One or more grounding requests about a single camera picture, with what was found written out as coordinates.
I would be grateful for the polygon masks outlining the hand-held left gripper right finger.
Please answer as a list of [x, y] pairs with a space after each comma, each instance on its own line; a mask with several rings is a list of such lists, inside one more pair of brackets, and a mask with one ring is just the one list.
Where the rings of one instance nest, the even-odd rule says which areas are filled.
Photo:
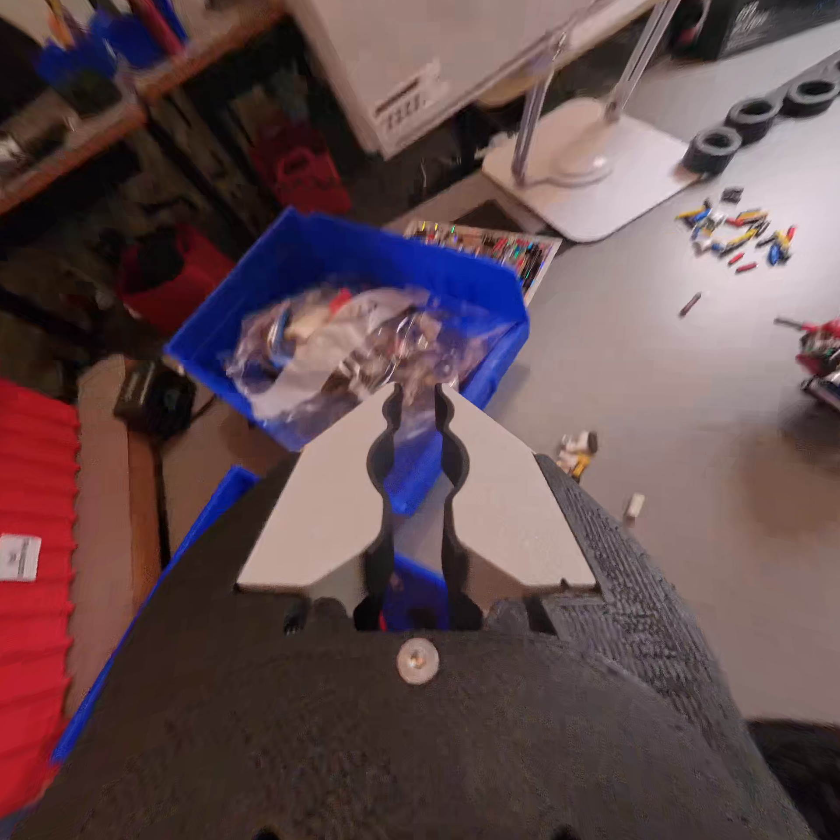
[[598, 592], [595, 573], [537, 456], [449, 385], [435, 386], [444, 501], [441, 562], [450, 618], [502, 601]]

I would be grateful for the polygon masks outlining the plastic bag of lego parts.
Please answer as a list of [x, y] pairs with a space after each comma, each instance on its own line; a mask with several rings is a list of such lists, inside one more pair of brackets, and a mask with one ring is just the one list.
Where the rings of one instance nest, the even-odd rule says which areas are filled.
[[459, 389], [511, 324], [420, 287], [324, 284], [242, 321], [224, 371], [255, 423], [288, 449], [387, 385], [402, 387], [400, 434], [426, 435], [437, 384]]

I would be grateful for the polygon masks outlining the black rubber lego tire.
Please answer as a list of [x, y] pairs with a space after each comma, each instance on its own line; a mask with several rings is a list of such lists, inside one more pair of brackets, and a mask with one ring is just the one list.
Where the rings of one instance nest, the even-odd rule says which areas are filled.
[[809, 119], [827, 111], [839, 94], [838, 80], [806, 78], [786, 88], [780, 113], [792, 119]]
[[726, 170], [741, 146], [742, 137], [738, 131], [724, 124], [713, 125], [695, 135], [680, 165], [699, 177], [716, 177]]
[[734, 104], [724, 119], [724, 125], [738, 134], [742, 146], [755, 144], [767, 135], [782, 107], [779, 98], [754, 97]]

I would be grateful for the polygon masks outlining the instruction booklet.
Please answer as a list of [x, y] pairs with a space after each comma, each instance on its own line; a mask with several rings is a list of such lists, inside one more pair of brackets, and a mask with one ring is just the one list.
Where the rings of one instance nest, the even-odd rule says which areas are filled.
[[652, 1], [298, 1], [291, 15], [362, 149], [390, 160], [496, 84], [571, 59]]

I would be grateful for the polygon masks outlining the lego set box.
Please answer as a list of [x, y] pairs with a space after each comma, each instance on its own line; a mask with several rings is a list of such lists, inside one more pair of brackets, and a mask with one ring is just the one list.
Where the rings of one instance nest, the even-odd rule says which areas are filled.
[[838, 19], [838, 1], [683, 1], [668, 47], [675, 58], [722, 60]]

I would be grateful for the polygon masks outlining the black power adapter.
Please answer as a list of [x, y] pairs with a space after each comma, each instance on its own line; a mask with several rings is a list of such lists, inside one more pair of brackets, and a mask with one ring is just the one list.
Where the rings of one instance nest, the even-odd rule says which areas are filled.
[[196, 385], [160, 360], [127, 370], [113, 415], [131, 432], [163, 443], [184, 433], [193, 421]]

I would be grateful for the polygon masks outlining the yellow grey lego connector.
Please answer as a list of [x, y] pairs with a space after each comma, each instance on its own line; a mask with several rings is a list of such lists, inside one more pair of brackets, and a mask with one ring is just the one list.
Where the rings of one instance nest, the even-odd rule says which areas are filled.
[[599, 439], [594, 430], [584, 430], [576, 435], [562, 436], [554, 463], [577, 484], [596, 456]]

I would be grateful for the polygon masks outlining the pile of loose lego pieces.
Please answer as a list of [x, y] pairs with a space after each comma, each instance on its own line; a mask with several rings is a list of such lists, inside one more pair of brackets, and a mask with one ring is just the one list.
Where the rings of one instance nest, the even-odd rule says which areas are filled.
[[717, 200], [707, 197], [674, 217], [687, 236], [690, 254], [708, 259], [736, 275], [759, 268], [786, 266], [800, 226], [785, 226], [766, 206], [742, 206], [743, 189], [725, 188]]

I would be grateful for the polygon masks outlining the wooden edged desk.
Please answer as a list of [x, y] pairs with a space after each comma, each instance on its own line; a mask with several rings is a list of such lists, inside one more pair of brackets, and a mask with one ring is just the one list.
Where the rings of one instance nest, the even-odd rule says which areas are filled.
[[69, 125], [63, 143], [39, 161], [2, 177], [1, 213], [12, 212], [42, 193], [60, 177], [88, 163], [110, 146], [144, 128], [150, 106], [193, 79], [227, 54], [241, 49], [266, 32], [287, 12], [284, 2], [232, 2], [222, 10], [205, 11], [195, 34], [173, 57], [128, 78], [129, 93], [102, 114], [82, 119], [55, 96], [45, 95], [28, 109], [41, 109], [46, 117], [61, 118]]

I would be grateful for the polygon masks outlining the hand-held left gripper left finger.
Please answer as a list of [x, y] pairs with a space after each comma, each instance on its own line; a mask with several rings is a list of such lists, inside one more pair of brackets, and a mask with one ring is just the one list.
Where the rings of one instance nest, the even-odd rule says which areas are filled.
[[395, 570], [395, 462], [403, 388], [385, 385], [300, 452], [239, 572], [242, 592], [333, 599], [382, 613]]

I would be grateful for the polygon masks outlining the lego car chassis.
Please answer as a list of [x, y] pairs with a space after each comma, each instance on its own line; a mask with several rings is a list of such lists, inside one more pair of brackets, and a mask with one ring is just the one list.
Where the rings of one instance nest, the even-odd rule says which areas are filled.
[[826, 322], [777, 317], [773, 324], [799, 334], [795, 360], [807, 373], [801, 391], [839, 413], [839, 317]]

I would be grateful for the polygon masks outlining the colourful sticker sheet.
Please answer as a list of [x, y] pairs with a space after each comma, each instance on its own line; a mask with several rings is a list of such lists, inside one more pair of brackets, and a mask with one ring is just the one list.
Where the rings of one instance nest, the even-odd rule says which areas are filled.
[[426, 245], [489, 259], [513, 271], [526, 307], [546, 277], [554, 259], [571, 243], [562, 237], [509, 232], [462, 224], [413, 220], [403, 236]]

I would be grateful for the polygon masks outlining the blue storage bin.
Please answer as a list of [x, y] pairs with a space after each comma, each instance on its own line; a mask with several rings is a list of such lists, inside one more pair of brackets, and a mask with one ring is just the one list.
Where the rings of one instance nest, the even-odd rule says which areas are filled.
[[[260, 478], [241, 466], [232, 467], [218, 484], [205, 508], [198, 515], [184, 537], [161, 578], [154, 585], [155, 591], [163, 579], [174, 570], [183, 555], [206, 530], [226, 511], [236, 504]], [[102, 694], [107, 678], [121, 647], [129, 639], [140, 615], [137, 614], [120, 638], [110, 657], [94, 680], [79, 708], [66, 725], [51, 754], [51, 762], [60, 765], [76, 747], [93, 709]], [[448, 591], [443, 575], [400, 553], [395, 553], [395, 568], [392, 582], [385, 595], [380, 619], [380, 628], [391, 632], [406, 632], [427, 629], [449, 629]]]
[[[166, 351], [193, 379], [269, 435], [255, 422], [246, 399], [228, 379], [224, 357], [235, 347], [247, 316], [331, 283], [340, 287], [420, 287], [439, 297], [477, 305], [508, 321], [509, 331], [467, 383], [455, 388], [479, 409], [488, 405], [529, 336], [529, 314], [518, 279], [509, 268], [378, 228], [290, 209], [195, 310]], [[395, 436], [395, 466], [385, 487], [395, 512], [408, 517], [420, 507], [441, 473], [442, 440], [435, 428], [434, 411], [424, 436], [404, 439], [400, 427]], [[270, 437], [292, 453], [306, 445], [288, 449]]]
[[186, 29], [169, 1], [90, 2], [92, 16], [77, 21], [64, 2], [46, 2], [50, 38], [34, 59], [37, 76], [53, 88], [82, 74], [113, 80], [120, 65], [151, 69], [179, 55]]

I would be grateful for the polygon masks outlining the red storage bin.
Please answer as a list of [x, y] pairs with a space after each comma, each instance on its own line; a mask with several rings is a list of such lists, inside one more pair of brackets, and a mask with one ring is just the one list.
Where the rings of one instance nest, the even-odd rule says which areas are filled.
[[1, 810], [39, 797], [67, 724], [77, 409], [1, 382]]

